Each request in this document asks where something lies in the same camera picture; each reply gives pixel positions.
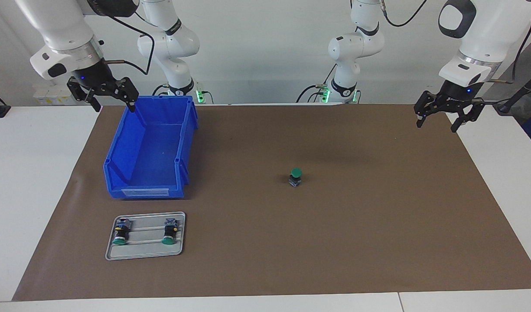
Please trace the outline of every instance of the brown table surface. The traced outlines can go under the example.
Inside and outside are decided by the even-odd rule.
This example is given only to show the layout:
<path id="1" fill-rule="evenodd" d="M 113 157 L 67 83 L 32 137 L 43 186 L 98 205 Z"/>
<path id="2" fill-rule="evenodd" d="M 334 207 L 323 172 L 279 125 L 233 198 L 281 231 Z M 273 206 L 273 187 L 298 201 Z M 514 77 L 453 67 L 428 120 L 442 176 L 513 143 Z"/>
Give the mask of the brown table surface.
<path id="1" fill-rule="evenodd" d="M 14 300 L 531 288 L 443 114 L 418 130 L 409 105 L 198 107 L 186 197 L 125 201 L 101 168 L 122 112 L 99 115 Z M 116 216 L 167 211 L 186 212 L 180 255 L 105 260 Z"/>

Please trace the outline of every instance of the green cap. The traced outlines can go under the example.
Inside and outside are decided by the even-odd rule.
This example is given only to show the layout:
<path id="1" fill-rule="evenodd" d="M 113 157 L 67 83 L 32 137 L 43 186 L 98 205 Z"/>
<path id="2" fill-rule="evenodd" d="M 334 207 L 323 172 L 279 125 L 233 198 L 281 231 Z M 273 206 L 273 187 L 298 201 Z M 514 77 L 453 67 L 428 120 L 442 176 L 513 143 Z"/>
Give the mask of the green cap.
<path id="1" fill-rule="evenodd" d="M 114 245 L 126 245 L 127 244 L 127 241 L 122 239 L 122 238 L 115 238 L 113 240 L 113 244 Z"/>
<path id="2" fill-rule="evenodd" d="M 295 177 L 296 179 L 301 177 L 302 176 L 302 170 L 300 168 L 294 168 L 291 172 L 290 172 L 290 175 Z"/>
<path id="3" fill-rule="evenodd" d="M 162 243 L 164 245 L 174 245 L 175 244 L 175 240 L 172 239 L 171 237 L 163 237 Z"/>

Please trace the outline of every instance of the white tabletop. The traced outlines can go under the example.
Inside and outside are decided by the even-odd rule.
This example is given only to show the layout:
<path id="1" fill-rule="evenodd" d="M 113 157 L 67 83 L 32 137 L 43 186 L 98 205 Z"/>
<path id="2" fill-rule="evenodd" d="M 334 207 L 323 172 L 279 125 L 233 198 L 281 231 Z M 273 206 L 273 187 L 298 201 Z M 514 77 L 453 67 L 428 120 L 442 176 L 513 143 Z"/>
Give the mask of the white tabletop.
<path id="1" fill-rule="evenodd" d="M 37 107 L 13 108 L 0 119 L 0 311 L 109 310 L 125 304 L 140 307 L 138 310 L 176 306 L 185 311 L 217 312 L 401 312 L 402 306 L 406 312 L 531 311 L 531 290 L 7 302 L 65 189 L 96 117 L 90 107 Z M 422 130 L 429 131 L 428 122 Z M 490 107 L 477 122 L 463 126 L 459 136 L 531 257 L 531 141 L 513 118 L 499 117 Z"/>

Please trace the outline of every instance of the blue bin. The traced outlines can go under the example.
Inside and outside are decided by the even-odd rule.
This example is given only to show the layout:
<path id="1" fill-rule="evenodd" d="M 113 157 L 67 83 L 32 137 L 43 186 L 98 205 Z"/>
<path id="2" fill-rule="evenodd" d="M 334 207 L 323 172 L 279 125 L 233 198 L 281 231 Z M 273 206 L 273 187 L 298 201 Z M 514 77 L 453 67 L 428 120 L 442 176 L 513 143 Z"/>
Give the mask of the blue bin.
<path id="1" fill-rule="evenodd" d="M 182 198 L 198 115 L 192 97 L 138 98 L 125 108 L 103 164 L 113 198 Z"/>

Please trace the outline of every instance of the gray tray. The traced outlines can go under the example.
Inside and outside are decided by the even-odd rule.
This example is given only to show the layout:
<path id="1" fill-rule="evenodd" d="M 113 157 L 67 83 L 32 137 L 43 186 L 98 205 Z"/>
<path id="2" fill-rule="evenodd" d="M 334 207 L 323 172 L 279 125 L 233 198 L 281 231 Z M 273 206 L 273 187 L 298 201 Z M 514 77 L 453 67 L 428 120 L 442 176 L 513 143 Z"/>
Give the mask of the gray tray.
<path id="1" fill-rule="evenodd" d="M 115 225 L 119 219 L 127 218 L 132 222 L 126 245 L 114 245 Z M 161 241 L 165 228 L 165 221 L 175 218 L 179 223 L 174 245 L 164 245 Z M 184 212 L 119 215 L 113 221 L 111 235 L 107 244 L 105 258 L 107 260 L 138 259 L 142 257 L 163 257 L 178 255 L 184 243 Z"/>

